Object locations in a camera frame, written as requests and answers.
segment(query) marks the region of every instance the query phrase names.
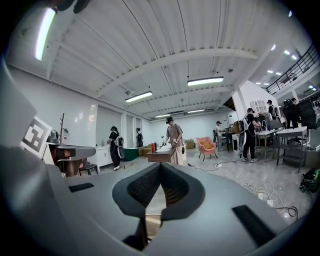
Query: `white cabinet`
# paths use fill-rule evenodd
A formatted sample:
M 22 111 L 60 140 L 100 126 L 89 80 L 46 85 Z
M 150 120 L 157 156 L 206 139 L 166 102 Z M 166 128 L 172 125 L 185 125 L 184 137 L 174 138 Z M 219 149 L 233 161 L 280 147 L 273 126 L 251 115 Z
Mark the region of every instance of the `white cabinet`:
M 110 155 L 110 146 L 98 146 L 95 148 L 95 155 L 90 157 L 88 161 L 92 164 L 97 165 L 98 172 L 100 172 L 101 166 L 112 164 Z

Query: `fluorescent light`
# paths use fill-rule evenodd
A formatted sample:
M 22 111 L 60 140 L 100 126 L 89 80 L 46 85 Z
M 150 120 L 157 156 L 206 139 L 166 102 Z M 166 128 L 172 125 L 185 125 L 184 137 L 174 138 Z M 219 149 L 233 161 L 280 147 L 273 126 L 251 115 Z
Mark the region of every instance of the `fluorescent light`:
M 222 82 L 224 78 L 220 77 L 211 77 L 211 78 L 204 78 L 204 79 L 197 79 L 197 80 L 190 80 L 187 82 L 188 86 L 196 86 L 196 85 L 203 85 L 209 83 L 218 83 Z
M 168 117 L 170 114 L 162 114 L 162 115 L 157 115 L 155 118 L 163 118 L 163 117 Z
M 202 111 L 205 111 L 205 109 L 192 110 L 192 111 L 188 111 L 188 113 L 202 112 Z
M 133 96 L 133 97 L 131 97 L 131 98 L 127 98 L 126 100 L 125 100 L 125 102 L 133 102 L 133 101 L 136 101 L 136 100 L 140 100 L 140 99 L 142 99 L 142 98 L 145 98 L 145 97 L 148 97 L 148 96 L 151 96 L 152 95 L 152 92 L 151 91 L 147 91 L 147 92 L 144 92 L 144 93 L 142 93 L 142 94 L 139 94 L 139 95 L 137 95 L 137 96 Z
M 46 9 L 46 12 L 44 14 L 38 39 L 36 41 L 36 48 L 35 48 L 35 58 L 39 61 L 42 60 L 42 54 L 44 53 L 44 47 L 46 43 L 46 38 L 49 32 L 50 25 L 56 15 L 56 12 L 52 10 L 51 8 Z

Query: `black outfit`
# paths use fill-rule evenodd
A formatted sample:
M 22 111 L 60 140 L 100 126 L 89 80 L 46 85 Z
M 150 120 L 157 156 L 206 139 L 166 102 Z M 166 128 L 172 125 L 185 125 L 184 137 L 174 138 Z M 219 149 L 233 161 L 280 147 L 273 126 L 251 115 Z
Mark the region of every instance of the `black outfit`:
M 272 120 L 276 120 L 276 116 L 272 115 L 273 110 L 274 110 L 274 105 L 270 105 L 268 112 L 271 114 Z
M 110 155 L 113 162 L 114 167 L 118 167 L 120 165 L 120 156 L 118 155 L 118 146 L 115 144 L 115 139 L 118 137 L 116 132 L 111 132 L 109 139 L 112 139 L 110 143 Z
M 246 133 L 246 141 L 243 147 L 243 157 L 248 157 L 248 149 L 250 149 L 251 159 L 255 159 L 255 147 L 256 147 L 256 134 L 255 134 L 255 126 L 252 122 L 255 120 L 253 114 L 247 114 L 245 117 L 246 123 L 249 125 Z

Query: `pants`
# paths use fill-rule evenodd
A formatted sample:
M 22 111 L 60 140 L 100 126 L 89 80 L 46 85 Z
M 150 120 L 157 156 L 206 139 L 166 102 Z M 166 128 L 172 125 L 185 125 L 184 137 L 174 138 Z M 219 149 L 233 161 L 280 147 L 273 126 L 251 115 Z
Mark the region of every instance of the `pants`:
M 111 159 L 114 167 L 118 167 L 120 165 L 120 156 L 118 155 L 118 147 L 116 146 L 113 151 L 110 152 Z
M 217 140 L 218 140 L 218 143 L 217 143 L 217 145 L 218 145 L 218 150 L 222 150 L 222 137 L 220 137 L 220 136 L 216 136 L 216 138 L 217 138 Z
M 248 157 L 248 149 L 250 149 L 251 159 L 255 159 L 255 147 L 256 147 L 256 136 L 251 136 L 250 133 L 246 132 L 246 141 L 243 147 L 243 157 Z

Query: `man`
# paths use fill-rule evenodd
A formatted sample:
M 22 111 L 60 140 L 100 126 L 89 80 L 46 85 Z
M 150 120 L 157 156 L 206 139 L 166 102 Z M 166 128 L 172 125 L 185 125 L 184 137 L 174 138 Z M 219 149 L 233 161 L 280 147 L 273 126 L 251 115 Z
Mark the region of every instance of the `man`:
M 222 132 L 224 132 L 224 130 L 220 130 L 219 129 L 219 126 L 220 126 L 221 122 L 220 121 L 217 121 L 216 122 L 216 126 L 214 128 L 215 130 L 215 134 L 216 134 L 216 139 L 218 140 L 218 151 L 222 151 Z
M 249 107 L 247 109 L 247 114 L 244 117 L 246 123 L 248 124 L 248 130 L 245 131 L 246 133 L 246 141 L 243 147 L 243 161 L 248 160 L 248 149 L 250 149 L 251 161 L 250 163 L 254 163 L 258 161 L 255 158 L 255 146 L 256 146 L 256 134 L 255 134 L 255 127 L 260 127 L 260 125 L 255 121 L 255 117 L 253 115 L 254 110 Z
M 166 123 L 169 125 L 166 129 L 166 138 L 165 142 L 168 141 L 170 138 L 169 143 L 173 148 L 175 148 L 175 164 L 184 165 L 184 156 L 182 154 L 182 134 L 183 131 L 181 127 L 177 124 L 175 124 L 174 119 L 172 116 L 168 116 L 166 119 Z
M 276 118 L 277 118 L 276 109 L 275 109 L 274 105 L 272 105 L 272 100 L 269 99 L 269 100 L 267 101 L 267 103 L 268 103 L 268 105 L 269 105 L 268 112 L 271 114 L 272 120 L 276 120 Z

